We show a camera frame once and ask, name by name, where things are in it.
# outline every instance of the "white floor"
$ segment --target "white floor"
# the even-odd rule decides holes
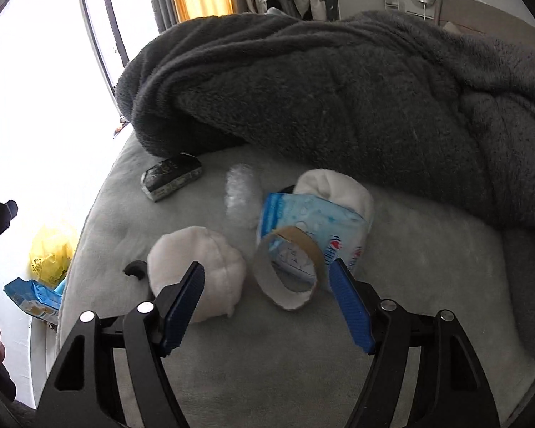
[[[44,222],[63,217],[81,229],[130,133],[112,139],[118,117],[78,0],[11,0],[0,15],[0,201],[20,211],[0,237],[0,327],[17,399],[30,406],[31,318],[2,290],[28,277]]]

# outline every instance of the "gray blanket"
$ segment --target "gray blanket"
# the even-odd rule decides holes
[[[156,156],[245,140],[504,229],[535,357],[535,52],[398,13],[210,17],[148,44],[116,94]]]

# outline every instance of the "ribbed blue pad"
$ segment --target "ribbed blue pad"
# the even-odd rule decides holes
[[[194,309],[204,291],[204,277],[204,267],[199,265],[190,273],[190,277],[166,315],[164,337],[160,342],[161,352],[164,356],[168,356],[172,349],[180,346],[192,314],[194,314]]]
[[[353,341],[367,354],[374,353],[375,340],[371,334],[371,318],[354,285],[337,261],[329,266],[329,283]]]

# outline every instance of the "white plush hat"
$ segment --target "white plush hat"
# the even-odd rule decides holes
[[[204,267],[204,292],[190,323],[228,317],[242,295],[246,262],[225,237],[205,227],[187,227],[163,235],[148,254],[148,281],[154,296],[182,279],[193,261]]]

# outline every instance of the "gray bed sheet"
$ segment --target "gray bed sheet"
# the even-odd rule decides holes
[[[100,317],[128,312],[146,299],[148,284],[126,277],[165,234],[191,225],[223,233],[249,261],[254,230],[225,215],[226,172],[250,164],[263,190],[295,183],[308,168],[252,146],[201,156],[205,174],[153,203],[140,189],[157,159],[134,133],[103,184],[81,234],[61,307],[58,346],[84,310]],[[355,276],[408,311],[453,310],[467,332],[506,421],[535,380],[535,361],[521,347],[509,300],[498,232],[465,212],[366,185],[376,215]],[[392,426],[404,426],[419,353],[411,352]],[[275,306],[250,275],[234,316],[190,325],[180,348],[164,360],[172,388],[192,428],[342,427],[354,407],[371,357],[351,341],[337,303],[318,291],[304,308]],[[126,357],[115,354],[130,426],[142,426]]]

